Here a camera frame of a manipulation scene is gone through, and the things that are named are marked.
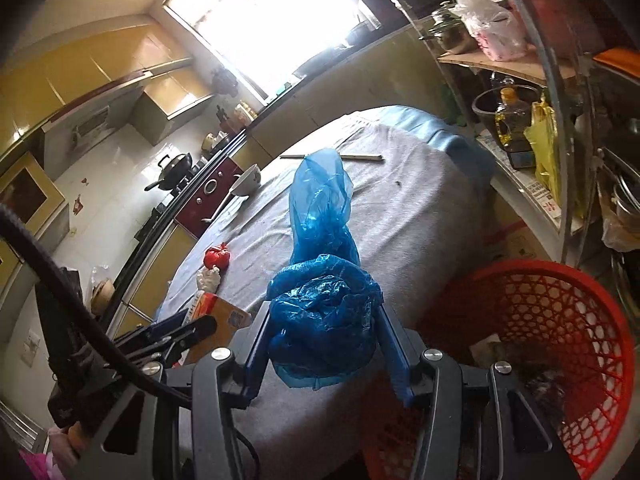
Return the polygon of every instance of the blue plastic bag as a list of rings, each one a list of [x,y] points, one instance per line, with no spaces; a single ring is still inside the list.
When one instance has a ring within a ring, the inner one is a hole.
[[[275,336],[269,357],[292,388],[340,383],[376,349],[372,311],[382,291],[360,267],[322,254],[282,269],[267,288]]]
[[[347,229],[353,184],[335,150],[306,156],[289,189],[291,265],[270,282],[269,356],[292,388],[343,382],[376,349],[373,311],[382,291],[360,268]]]
[[[356,244],[347,229],[353,184],[340,155],[325,148],[306,156],[289,189],[293,230],[291,265],[334,254],[360,265]]]

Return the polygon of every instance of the electrical outlet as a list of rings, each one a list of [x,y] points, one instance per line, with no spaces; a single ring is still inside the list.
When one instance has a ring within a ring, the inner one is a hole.
[[[35,359],[38,347],[40,346],[40,336],[33,330],[29,330],[29,335],[22,345],[20,359],[22,359],[28,367],[32,367],[33,360]]]

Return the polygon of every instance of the metal screw head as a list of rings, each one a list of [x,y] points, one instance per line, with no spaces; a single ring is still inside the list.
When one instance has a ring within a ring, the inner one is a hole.
[[[225,347],[216,348],[213,352],[211,352],[211,357],[213,357],[216,361],[224,361],[225,359],[229,359],[231,357],[231,350]]]
[[[427,348],[422,355],[427,359],[427,361],[439,361],[442,359],[442,352],[435,348]]]
[[[508,375],[511,373],[511,365],[507,361],[498,361],[494,367],[499,374]]]
[[[160,371],[160,363],[157,361],[151,361],[146,363],[142,367],[142,373],[145,375],[155,375]]]

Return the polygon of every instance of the cooking oil bottle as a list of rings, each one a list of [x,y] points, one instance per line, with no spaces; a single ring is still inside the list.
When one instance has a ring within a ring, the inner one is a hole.
[[[502,102],[495,111],[495,127],[509,163],[514,170],[535,168],[536,157],[524,136],[525,128],[531,126],[531,106],[518,99],[513,88],[502,88],[500,98]]]

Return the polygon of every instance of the frying pan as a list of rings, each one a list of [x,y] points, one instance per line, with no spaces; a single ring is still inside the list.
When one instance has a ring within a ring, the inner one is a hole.
[[[187,175],[187,172],[191,169],[193,161],[191,160],[191,153],[181,153],[174,156],[166,166],[162,166],[162,162],[169,158],[169,155],[165,155],[158,162],[158,167],[162,168],[160,172],[160,178],[154,183],[145,187],[145,191],[158,186],[163,191],[171,191],[176,187],[182,179]]]

